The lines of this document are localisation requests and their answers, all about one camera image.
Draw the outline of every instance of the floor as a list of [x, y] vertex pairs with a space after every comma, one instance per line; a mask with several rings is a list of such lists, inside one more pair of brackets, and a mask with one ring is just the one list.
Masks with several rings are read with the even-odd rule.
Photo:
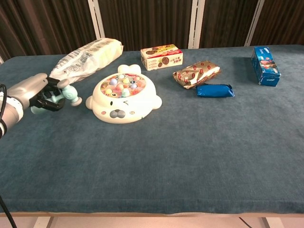
[[[18, 228], [33, 228], [37, 217], [14, 218]], [[243, 218], [252, 228], [266, 228], [260, 218]], [[304, 218], [281, 218], [285, 228], [302, 228]], [[0, 228], [11, 228], [0, 218]], [[239, 218], [122, 218], [57, 217], [49, 228], [247, 228]]]

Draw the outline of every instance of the table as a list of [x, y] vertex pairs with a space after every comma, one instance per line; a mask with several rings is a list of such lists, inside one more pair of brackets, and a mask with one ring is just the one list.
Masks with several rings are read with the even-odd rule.
[[[98, 120], [68, 102], [24, 118], [0, 141], [0, 192], [12, 212], [172, 214], [304, 213], [304, 46], [270, 46], [282, 76], [257, 84], [252, 47], [183, 50], [182, 66], [145, 71], [140, 52], [122, 56], [73, 84], [79, 96], [139, 64], [162, 98], [160, 109], [130, 124]], [[7, 87], [50, 73], [63, 55], [15, 57], [0, 66]], [[172, 78], [209, 60], [211, 83], [234, 98], [199, 98]]]

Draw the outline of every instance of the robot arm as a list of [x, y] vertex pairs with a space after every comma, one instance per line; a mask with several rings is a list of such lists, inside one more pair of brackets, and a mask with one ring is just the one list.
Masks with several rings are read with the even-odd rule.
[[72, 106], [77, 106], [82, 99], [77, 96], [76, 89], [69, 85], [67, 79], [59, 81], [48, 77], [44, 73], [29, 77], [7, 90], [7, 94], [0, 93], [0, 107], [5, 102], [0, 116], [0, 138], [9, 128], [23, 117], [23, 110], [31, 107], [35, 114], [45, 110], [58, 111], [65, 100], [71, 100]]

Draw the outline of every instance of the blue snack box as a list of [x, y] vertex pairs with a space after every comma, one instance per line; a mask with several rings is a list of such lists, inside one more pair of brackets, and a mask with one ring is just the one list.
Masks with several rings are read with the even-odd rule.
[[276, 86], [280, 80], [281, 73], [273, 60], [269, 47], [254, 47], [251, 61], [256, 71], [259, 85]]

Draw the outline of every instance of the white seal-shaped toy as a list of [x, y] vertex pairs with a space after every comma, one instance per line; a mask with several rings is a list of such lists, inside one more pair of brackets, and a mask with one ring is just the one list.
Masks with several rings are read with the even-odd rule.
[[95, 116], [112, 124], [143, 119], [162, 105], [153, 82], [141, 74], [139, 65], [120, 65], [118, 73], [100, 81], [85, 105]]

